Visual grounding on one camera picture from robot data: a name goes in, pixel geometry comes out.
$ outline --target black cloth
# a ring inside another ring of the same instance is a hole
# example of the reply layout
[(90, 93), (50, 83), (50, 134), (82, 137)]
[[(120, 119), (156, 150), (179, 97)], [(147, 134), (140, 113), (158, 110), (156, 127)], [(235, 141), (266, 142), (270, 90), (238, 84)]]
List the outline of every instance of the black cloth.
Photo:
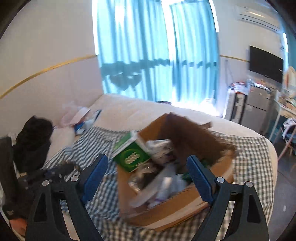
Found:
[(20, 173), (30, 173), (43, 167), (52, 132), (49, 120), (33, 116), (26, 122), (12, 147), (14, 162)]

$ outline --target blue curtain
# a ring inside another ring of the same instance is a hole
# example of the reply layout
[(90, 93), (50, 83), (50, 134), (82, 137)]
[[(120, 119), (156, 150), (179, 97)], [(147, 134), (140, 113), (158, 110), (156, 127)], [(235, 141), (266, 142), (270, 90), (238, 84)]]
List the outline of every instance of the blue curtain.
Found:
[(218, 43), (208, 0), (179, 2), (169, 13), (160, 0), (98, 0), (97, 11), (105, 93), (197, 104), (215, 98)]
[(104, 92), (171, 100), (172, 67), (161, 2), (98, 0), (97, 21)]
[(173, 84), (180, 102), (199, 104), (216, 99), (218, 89), (218, 40), (208, 0), (187, 0), (170, 6), (176, 55)]

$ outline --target table leg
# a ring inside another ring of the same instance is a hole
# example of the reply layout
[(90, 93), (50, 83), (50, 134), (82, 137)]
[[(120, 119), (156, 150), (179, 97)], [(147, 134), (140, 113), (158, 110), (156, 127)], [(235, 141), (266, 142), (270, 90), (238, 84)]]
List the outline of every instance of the table leg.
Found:
[(278, 116), (276, 117), (276, 122), (274, 123), (274, 127), (272, 128), (272, 131), (271, 131), (271, 134), (270, 134), (268, 140), (271, 140), (271, 138), (272, 138), (272, 136), (273, 136), (273, 134), (274, 134), (274, 131), (275, 131), (275, 129), (276, 129), (276, 126), (277, 126), (277, 124), (278, 124), (278, 122), (279, 122), (279, 118), (280, 118), (280, 116), (281, 116), (281, 113), (280, 113), (280, 112), (281, 112), (281, 111), (279, 111)]
[(292, 135), (289, 139), (289, 141), (287, 142), (287, 144), (285, 145), (285, 148), (283, 149), (283, 151), (281, 152), (281, 154), (279, 155), (279, 158), (278, 158), (278, 161), (282, 158), (282, 156), (285, 154), (288, 146), (290, 145), (291, 141), (293, 140), (293, 137), (295, 135), (295, 132), (296, 132), (296, 127), (294, 128), (293, 132), (292, 132)]

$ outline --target gingham fabric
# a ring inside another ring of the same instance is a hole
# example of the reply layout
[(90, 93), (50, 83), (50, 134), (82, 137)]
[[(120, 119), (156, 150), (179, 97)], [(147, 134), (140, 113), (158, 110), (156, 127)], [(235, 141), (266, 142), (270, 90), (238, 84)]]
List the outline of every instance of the gingham fabric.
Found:
[[(104, 153), (110, 158), (114, 144), (125, 134), (126, 132), (92, 127), (72, 147), (66, 147), (57, 153), (46, 163), (44, 168), (51, 168), (62, 160), (75, 161), (84, 168), (91, 165), (100, 153)], [(254, 184), (266, 220), (269, 222), (274, 203), (274, 187), (271, 161), (265, 138), (236, 137), (215, 132), (213, 134), (232, 142), (239, 150), (237, 158), (233, 160), (235, 181), (237, 184), (243, 184), (245, 181), (251, 181)], [(204, 210), (163, 232), (130, 226), (119, 217), (116, 176), (116, 164), (110, 159), (107, 172), (95, 197), (86, 205), (92, 221), (105, 241), (186, 241), (192, 239), (208, 210)], [(62, 208), (63, 210), (67, 209), (65, 203), (62, 203)], [(225, 235), (232, 209), (233, 204), (229, 203), (217, 240), (223, 239)]]

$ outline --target floor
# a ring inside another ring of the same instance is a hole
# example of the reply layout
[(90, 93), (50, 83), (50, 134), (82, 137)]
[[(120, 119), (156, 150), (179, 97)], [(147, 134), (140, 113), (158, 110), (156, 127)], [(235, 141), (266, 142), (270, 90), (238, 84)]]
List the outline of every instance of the floor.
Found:
[[(275, 145), (279, 155), (285, 146), (283, 140)], [(268, 225), (270, 241), (276, 241), (296, 212), (296, 158), (289, 151), (278, 164), (278, 179), (274, 193), (274, 209)]]

